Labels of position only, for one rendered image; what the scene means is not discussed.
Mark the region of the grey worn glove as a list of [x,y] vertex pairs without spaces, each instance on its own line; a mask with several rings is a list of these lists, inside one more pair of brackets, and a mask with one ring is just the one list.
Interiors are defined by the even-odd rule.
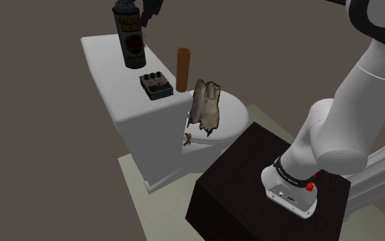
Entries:
[[217,129],[220,122],[221,87],[214,81],[205,82],[199,79],[196,82],[193,102],[187,120],[187,127],[199,123],[200,130],[205,130],[210,136]]

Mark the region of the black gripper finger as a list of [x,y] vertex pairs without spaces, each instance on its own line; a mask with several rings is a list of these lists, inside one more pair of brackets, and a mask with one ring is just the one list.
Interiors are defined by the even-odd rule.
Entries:
[[152,18],[152,12],[150,10],[144,10],[140,19],[140,25],[147,27],[149,20]]

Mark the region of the brown cardboard tube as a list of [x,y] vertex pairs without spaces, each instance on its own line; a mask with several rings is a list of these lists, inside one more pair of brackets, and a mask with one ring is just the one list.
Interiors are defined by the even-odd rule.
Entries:
[[185,92],[187,90],[190,57],[190,49],[186,47],[178,48],[176,65],[176,90],[178,92]]

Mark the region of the pale green floor mat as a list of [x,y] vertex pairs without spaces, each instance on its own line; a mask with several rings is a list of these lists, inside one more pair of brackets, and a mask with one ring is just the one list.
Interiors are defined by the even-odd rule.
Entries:
[[[199,173],[149,194],[130,154],[118,159],[147,241],[204,241],[185,219]],[[339,241],[385,241],[385,214],[367,206],[343,223]]]

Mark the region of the white toilet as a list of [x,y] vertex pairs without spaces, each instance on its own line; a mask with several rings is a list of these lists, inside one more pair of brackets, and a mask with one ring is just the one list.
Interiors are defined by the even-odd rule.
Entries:
[[82,37],[81,44],[105,107],[149,193],[189,173],[203,173],[246,129],[245,105],[227,92],[220,94],[220,122],[210,136],[198,123],[187,127],[192,92],[151,101],[140,76],[161,71],[171,84],[175,77],[150,48],[145,49],[145,67],[129,69],[117,35]]

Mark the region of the white moulded fixture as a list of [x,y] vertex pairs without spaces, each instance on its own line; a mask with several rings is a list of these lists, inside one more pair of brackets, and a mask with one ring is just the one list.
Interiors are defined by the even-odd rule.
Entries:
[[364,170],[344,176],[351,182],[343,220],[352,213],[385,198],[385,146],[372,153]]

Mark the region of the dark robot stand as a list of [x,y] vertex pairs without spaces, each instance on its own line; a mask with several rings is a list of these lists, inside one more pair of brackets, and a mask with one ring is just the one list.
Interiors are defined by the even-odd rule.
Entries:
[[186,220],[204,241],[339,241],[350,181],[316,174],[314,214],[303,219],[270,200],[262,170],[289,147],[252,123],[197,180]]

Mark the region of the black pedal box with knobs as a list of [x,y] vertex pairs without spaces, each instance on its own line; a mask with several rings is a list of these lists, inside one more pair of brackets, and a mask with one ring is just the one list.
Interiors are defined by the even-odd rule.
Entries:
[[174,94],[172,85],[161,71],[140,76],[140,83],[151,101]]

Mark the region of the black spray can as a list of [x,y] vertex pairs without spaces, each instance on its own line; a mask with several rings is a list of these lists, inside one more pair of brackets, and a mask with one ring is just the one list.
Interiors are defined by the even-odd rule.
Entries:
[[127,68],[139,69],[146,65],[140,10],[133,0],[117,0],[112,8],[116,29]]

